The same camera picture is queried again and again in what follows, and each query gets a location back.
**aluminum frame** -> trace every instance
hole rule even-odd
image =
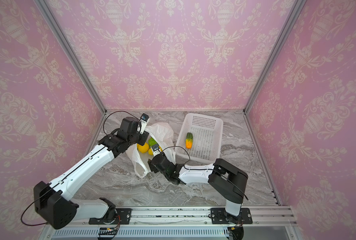
[[[87,90],[89,91],[90,95],[92,96],[94,102],[98,106],[100,112],[103,114],[102,119],[100,121],[100,125],[98,126],[96,132],[94,133],[94,136],[90,142],[89,149],[87,151],[90,151],[90,149],[95,145],[96,138],[99,134],[99,131],[102,127],[102,124],[104,123],[104,119],[106,117],[106,112],[107,109],[105,108],[102,100],[99,98],[99,95],[97,94],[94,86],[92,83],[89,81],[88,76],[86,72],[84,71],[82,65],[80,64],[77,56],[75,55],[75,52],[70,46],[70,43],[67,41],[67,38],[65,37],[63,31],[61,30],[56,18],[54,17],[52,11],[50,10],[50,7],[47,5],[46,0],[34,0],[36,3],[37,7],[39,8],[40,12],[42,13],[43,17],[45,18],[46,22],[50,26],[53,34],[59,41],[60,45],[62,46],[62,49],[65,51],[67,57],[69,58],[70,62],[74,66],[76,72],[78,73],[79,77],[82,79],[82,82],[86,86]],[[253,103],[255,99],[257,98],[257,95],[262,88],[262,85],[264,84],[264,80],[267,77],[267,74],[269,73],[271,67],[273,66],[276,58],[278,57],[282,46],[284,45],[286,38],[288,37],[294,23],[296,22],[298,15],[300,14],[302,7],[304,6],[306,0],[296,0],[294,2],[294,5],[291,9],[291,12],[289,16],[287,17],[287,20],[284,24],[284,26],[281,29],[280,36],[278,37],[273,50],[271,51],[268,60],[266,61],[266,64],[264,66],[264,69],[262,73],[259,76],[257,85],[254,87],[252,91],[252,95],[250,96],[248,103],[244,109],[245,112],[245,121],[248,125],[249,132],[252,136],[253,143],[256,146],[257,153],[259,156],[259,159],[261,161],[262,167],[264,169],[265,175],[267,176],[267,180],[269,183],[269,186],[273,189],[274,194],[276,195],[276,198],[278,200],[278,203],[282,205],[281,199],[279,199],[279,195],[276,194],[278,193],[275,185],[273,184],[272,176],[270,174],[270,171],[267,169],[265,160],[262,155],[262,150],[260,146],[258,145],[258,142],[256,140],[255,133],[253,132],[251,123],[247,117],[247,114],[251,111]],[[207,215],[203,214],[208,214],[209,209],[213,206],[180,206],[180,207],[171,207],[171,206],[166,206],[166,207],[132,207],[133,213],[131,217],[131,221],[133,224],[138,224],[138,226],[155,226],[155,220],[156,217],[155,214],[157,211],[158,216],[162,213],[165,213],[166,215],[161,215],[161,217],[158,217],[158,221],[162,221],[161,225],[168,225],[170,226],[171,223],[174,223],[174,221],[177,220],[177,218],[181,219],[182,222],[174,223],[174,226],[204,226],[204,224],[209,221],[209,218]],[[301,239],[300,232],[298,230],[296,221],[294,216],[292,215],[290,207],[286,206],[264,206],[264,205],[251,205],[251,206],[246,206],[251,209],[252,217],[253,220],[255,221],[252,225],[249,225],[248,227],[252,226],[286,226],[287,232],[289,236],[291,237],[290,239]],[[177,214],[175,217],[170,216],[169,214],[174,213]],[[67,227],[86,227],[86,222],[81,222],[81,221],[75,221],[71,224],[69,224]],[[43,229],[41,236],[39,239],[50,239],[52,234],[55,232],[51,226],[46,225],[45,228]]]
[[[274,47],[273,47],[273,49],[265,63],[265,66],[263,67],[261,74],[259,75],[257,84],[255,85],[255,87],[249,97],[248,103],[246,104],[246,107],[244,109],[244,112],[246,114],[248,114],[251,111],[254,101],[257,98],[258,93],[265,82],[265,79],[266,79],[267,75],[269,74],[271,67],[274,65],[274,62],[277,59],[279,53],[281,52],[281,49],[282,49],[283,45],[285,44],[286,39],[289,36],[290,31],[292,30],[294,24],[296,23],[297,18],[300,15],[301,10],[302,10],[303,6],[305,5],[305,3],[306,3],[306,0],[296,0],[294,2],[293,6],[290,10],[290,13],[287,17],[287,20],[280,31],[278,39],[277,39],[276,43],[274,44]]]
[[[205,206],[136,206],[136,207],[117,207],[131,208],[130,224],[121,225],[122,230],[130,229],[145,229],[145,228],[186,228],[186,229],[215,229],[215,235],[219,236],[220,229],[232,227],[234,224],[211,224],[211,219],[208,215],[213,207],[224,207],[216,205]],[[244,227],[286,227],[289,239],[299,239],[294,227],[297,227],[296,219],[288,206],[275,205],[247,205],[244,206],[250,209],[253,224],[244,225]],[[39,240],[52,239],[54,235],[60,235],[58,231],[64,231],[62,234],[67,235],[67,231],[80,234],[88,233],[91,235],[92,231],[98,230],[100,227],[115,227],[115,225],[89,225],[88,219],[81,219],[72,221],[66,227],[55,230],[50,225],[46,225],[39,237]]]
[[[70,43],[67,41],[67,38],[62,31],[59,23],[57,22],[54,14],[51,11],[51,8],[48,6],[46,0],[34,0],[36,3],[37,8],[42,13],[43,18],[46,20],[47,24],[51,28],[52,33],[58,40],[60,46],[65,51],[68,59],[70,60],[71,64],[74,66],[76,73],[81,78],[83,84],[85,85],[87,91],[90,93],[91,97],[93,98],[95,104],[97,105],[99,111],[102,114],[107,112],[102,100],[99,98],[98,93],[96,92],[94,85],[90,82],[85,70],[83,69],[81,63],[78,60],[73,48],[71,47]]]

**floral wallpaper pattern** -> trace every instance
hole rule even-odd
[[[35,3],[0,0],[0,239],[37,239],[20,223],[33,186],[85,153],[100,118]]]
[[[47,0],[107,109],[243,109],[294,0]]]
[[[265,80],[253,131],[304,239],[356,239],[356,0],[309,0]]]

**pink wallpaper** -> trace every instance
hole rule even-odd
[[[249,117],[304,239],[356,239],[355,0],[306,2]]]
[[[0,0],[0,239],[37,239],[20,223],[33,186],[84,155],[100,117],[34,2]]]
[[[47,0],[107,109],[243,109],[294,0]]]

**mounting plate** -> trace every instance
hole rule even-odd
[[[131,209],[117,208],[116,212],[121,217],[121,225],[128,225],[130,223]],[[113,224],[113,225],[118,224],[118,220],[119,220],[119,218],[115,218],[115,220],[111,224]],[[97,224],[104,224],[104,223],[99,218],[90,218],[90,220],[88,221],[88,224],[97,225]]]
[[[241,208],[240,214],[241,214],[241,219],[243,221],[243,224],[252,224],[250,209]],[[226,220],[224,208],[212,208],[211,216],[213,215],[214,217],[211,218],[211,222],[213,224],[228,224],[228,221]]]

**black cable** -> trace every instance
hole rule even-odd
[[[217,172],[221,177],[223,177],[223,179],[225,179],[225,180],[228,180],[226,177],[224,177],[220,172]],[[245,196],[245,198],[246,198],[246,200],[249,200],[248,199],[248,196],[246,196],[246,194],[239,188],[239,187],[237,187],[232,181],[230,181],[230,180],[228,180],[228,182],[230,182],[232,185],[234,185],[234,187],[236,187],[239,191],[241,191],[242,192],[242,194]]]
[[[106,123],[108,117],[111,116],[111,115],[113,115],[114,113],[119,113],[119,112],[128,113],[128,112],[126,112],[126,111],[116,111],[116,112],[110,113],[110,114],[107,116],[107,118],[104,120],[104,122],[103,122],[103,132],[104,132],[104,134],[107,135],[106,131],[104,130],[104,124]],[[133,116],[133,117],[136,118],[136,119],[139,119],[139,118],[137,118],[136,116],[132,115],[131,113],[128,113],[128,114],[130,114],[131,116]]]
[[[43,224],[47,224],[47,222],[44,222],[44,223],[39,223],[39,224],[28,224],[28,223],[25,223],[23,221],[23,215],[24,213],[28,210],[29,207],[31,207],[32,204],[34,204],[36,201],[38,201],[41,197],[43,197],[44,195],[46,195],[49,191],[51,191],[52,189],[54,189],[54,187],[58,186],[59,183],[57,183],[55,186],[53,186],[51,189],[49,189],[48,191],[46,191],[43,195],[41,195],[39,198],[35,199],[30,205],[28,205],[28,207],[23,211],[22,215],[20,216],[20,221],[26,225],[26,226],[39,226],[39,225],[43,225]]]
[[[91,155],[90,157],[94,156],[95,154],[97,154],[98,152],[100,152],[102,149],[104,149],[105,147],[102,147],[99,151],[97,151],[96,153],[94,153],[93,155]],[[74,170],[72,170],[69,174],[67,174],[62,180],[61,182],[63,182],[63,180],[65,180],[71,173],[73,173],[75,170],[77,170],[80,166],[82,166],[86,161],[88,161],[90,158],[87,158],[84,162],[82,162],[79,166],[77,166]],[[34,204],[36,201],[38,201],[39,199],[41,199],[41,197],[43,197],[44,195],[46,195],[49,191],[51,191],[52,189],[54,189],[56,186],[58,186],[59,183],[57,183],[55,186],[53,186],[51,189],[49,189],[48,191],[46,191],[43,195],[39,196],[39,198],[35,199],[30,205],[28,205],[28,207],[23,211],[22,215],[20,216],[20,221],[26,225],[26,226],[39,226],[39,225],[43,225],[43,224],[47,224],[47,222],[44,223],[39,223],[39,224],[28,224],[25,223],[23,221],[23,215],[26,213],[26,211],[28,210],[28,208]]]
[[[237,187],[233,182],[231,182],[230,180],[228,180],[226,177],[224,177],[220,172],[216,171],[215,169],[211,169],[211,168],[189,169],[189,168],[186,168],[186,163],[188,163],[188,162],[191,160],[189,153],[186,151],[186,149],[184,149],[184,148],[181,147],[181,146],[171,146],[171,147],[180,147],[180,148],[182,148],[182,149],[186,152],[187,156],[189,156],[189,160],[187,160],[187,161],[183,164],[183,167],[184,167],[186,170],[213,170],[213,171],[217,172],[221,177],[223,177],[224,179],[226,179],[227,181],[229,181],[232,185],[234,185],[239,191],[241,191],[242,194],[245,196],[246,200],[249,200],[248,197],[246,196],[246,194],[245,194],[239,187]]]
[[[98,240],[102,240],[102,238],[101,238],[101,235],[114,235],[111,239],[113,239],[115,236],[116,236],[116,234],[119,232],[119,227],[121,226],[121,216],[120,215],[117,215],[115,218],[117,218],[117,217],[119,217],[119,221],[118,221],[118,224],[116,225],[116,233],[115,234],[111,234],[113,231],[109,231],[109,232],[105,232],[105,233],[100,233],[99,232],[99,237],[98,237]]]

